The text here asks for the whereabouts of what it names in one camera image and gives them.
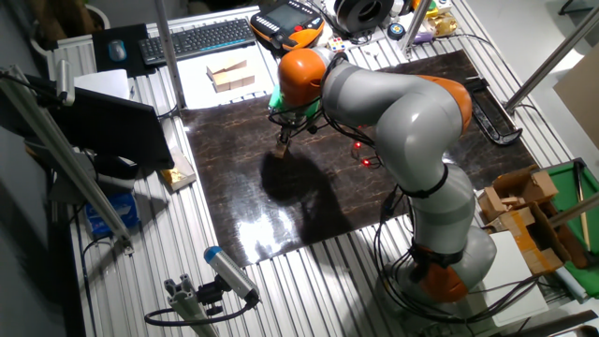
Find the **computer monitor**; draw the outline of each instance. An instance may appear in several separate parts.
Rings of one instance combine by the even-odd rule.
[[[54,81],[28,76],[39,90],[55,95]],[[172,169],[162,126],[151,106],[76,88],[71,107],[48,108],[73,146],[120,156],[147,169]],[[0,126],[22,137],[36,134],[0,91]]]

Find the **wire bundle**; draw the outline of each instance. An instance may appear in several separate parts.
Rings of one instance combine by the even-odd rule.
[[[340,37],[347,38],[347,40],[349,42],[351,42],[352,44],[354,44],[356,46],[359,46],[359,45],[367,44],[367,43],[369,43],[373,39],[373,34],[372,33],[370,33],[367,36],[365,36],[365,38],[363,40],[360,40],[363,37],[354,37],[354,36],[352,36],[350,33],[345,32],[344,29],[342,29],[341,27],[339,27],[339,25],[337,24],[337,22],[334,19],[332,19],[324,9],[322,9],[319,5],[315,4],[313,0],[308,0],[308,3],[310,5],[312,5],[312,7],[316,8],[316,10],[318,10],[320,12],[320,14],[322,14],[323,18],[325,19],[325,22],[327,22],[327,24],[329,25],[330,29],[334,33],[336,33]]]
[[[510,290],[507,294],[505,294],[499,300],[497,300],[492,305],[490,305],[487,309],[485,309],[475,315],[472,315],[470,317],[464,317],[464,318],[457,317],[457,316],[452,315],[451,313],[443,311],[439,308],[433,307],[426,303],[422,303],[421,301],[418,301],[417,299],[411,297],[409,294],[405,293],[401,289],[397,289],[393,285],[393,282],[390,279],[388,272],[384,271],[385,262],[383,260],[383,252],[382,252],[382,246],[381,246],[382,245],[381,244],[381,231],[382,231],[383,225],[387,222],[388,219],[390,219],[393,216],[395,208],[402,201],[402,199],[404,197],[404,194],[401,194],[399,196],[399,199],[397,200],[397,202],[393,203],[394,199],[396,198],[396,193],[397,193],[398,188],[399,188],[399,186],[396,185],[395,188],[393,189],[393,191],[388,195],[388,197],[383,202],[383,206],[381,208],[380,224],[379,224],[378,229],[376,230],[376,234],[374,235],[374,240],[373,240],[373,254],[374,254],[374,265],[375,265],[376,271],[378,273],[379,279],[383,282],[383,288],[385,289],[387,294],[393,299],[393,301],[407,313],[410,313],[412,315],[417,315],[417,316],[429,319],[434,322],[439,322],[439,323],[463,324],[474,336],[474,333],[468,326],[469,324],[481,322],[486,319],[492,318],[494,315],[499,314],[501,311],[505,310],[510,305],[512,305],[516,301],[520,300],[522,297],[526,296],[526,294],[528,294],[528,292],[538,284],[543,285],[543,286],[550,286],[550,285],[539,283],[540,276],[531,276],[531,277],[528,277],[519,282],[510,283],[510,284],[498,286],[498,287],[491,288],[491,289],[485,289],[482,291],[472,292],[472,293],[487,292],[487,291],[496,290],[498,288],[502,288],[505,286],[514,286],[514,288],[512,290]],[[391,267],[391,271],[395,272],[394,276],[395,276],[396,280],[399,279],[399,270],[401,269],[401,267],[410,260],[413,249],[414,249],[414,247],[411,247],[405,254],[403,254],[398,260],[396,260],[393,263],[393,265]]]

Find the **metal pole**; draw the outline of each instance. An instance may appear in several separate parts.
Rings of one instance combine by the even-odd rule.
[[[570,52],[574,46],[585,37],[589,31],[599,22],[599,6],[595,7],[589,15],[578,25],[578,27],[568,36],[562,44],[549,56],[549,58],[526,80],[512,98],[505,104],[505,109],[513,110],[516,105],[531,93],[531,91],[542,81],[565,55]]]
[[[578,204],[555,215],[554,217],[549,219],[549,222],[551,223],[551,226],[555,228],[559,225],[567,223],[572,219],[579,217],[584,212],[588,212],[597,206],[599,206],[599,193],[595,193],[594,195],[592,195],[592,197],[585,198]]]
[[[410,27],[405,32],[405,37],[403,37],[400,41],[400,50],[403,51],[403,54],[405,54],[405,57],[408,60],[412,58],[412,45],[414,44],[414,40],[416,39],[416,34],[418,34],[420,26],[424,22],[424,18],[427,15],[427,11],[429,10],[431,2],[432,0],[420,1],[420,4],[414,13],[412,23],[410,23]]]
[[[12,66],[8,71],[12,77],[27,81],[21,70]],[[0,90],[4,91],[10,102],[21,113],[25,121],[34,129],[36,135],[48,147],[54,158],[63,167],[68,177],[80,189],[85,198],[94,206],[98,214],[119,239],[129,242],[131,235],[119,214],[106,198],[100,187],[81,167],[73,148],[66,140],[50,113],[37,105],[36,98],[29,88],[10,80],[0,80]]]
[[[175,99],[177,99],[177,109],[187,109],[185,103],[185,96],[183,95],[183,85],[181,84],[181,77],[179,76],[179,68],[177,68],[177,57],[175,56],[175,49],[172,46],[172,39],[170,37],[170,30],[168,29],[168,18],[167,11],[165,10],[165,4],[162,0],[154,0],[156,4],[156,12],[158,13],[158,32],[160,34],[160,42],[162,43],[162,50],[165,54],[165,60],[167,61],[168,74],[170,74],[170,81],[172,87],[175,90]]]

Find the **white paper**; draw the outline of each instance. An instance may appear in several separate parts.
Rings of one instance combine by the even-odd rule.
[[[104,95],[111,95],[122,99],[131,98],[131,88],[124,69],[102,71],[95,74],[83,75],[75,78],[75,86]]]
[[[254,84],[241,88],[216,93],[212,80],[206,74],[208,64],[219,62],[229,57],[241,57],[247,60],[247,66],[254,70]],[[239,48],[231,51],[216,52],[204,56],[177,62],[185,103],[189,109],[202,109],[229,103],[231,100],[241,98],[259,91],[272,91],[270,73],[266,69],[262,54],[257,45]]]

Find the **black device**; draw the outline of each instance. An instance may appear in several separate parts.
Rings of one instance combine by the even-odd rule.
[[[385,20],[393,0],[336,0],[337,23],[352,37],[365,37]]]
[[[26,77],[38,90],[55,95],[54,81]],[[0,107],[0,126],[26,139],[37,139],[2,91]],[[120,156],[147,169],[174,167],[151,106],[76,88],[73,106],[48,106],[48,111],[73,146],[93,150],[99,156]]]
[[[251,45],[256,37],[245,19],[219,22],[170,35],[177,59],[201,56]],[[139,41],[143,63],[162,65],[167,62],[160,37]]]
[[[276,49],[291,51],[309,47],[316,41],[325,21],[313,8],[286,0],[261,8],[250,19],[250,25],[259,37]]]

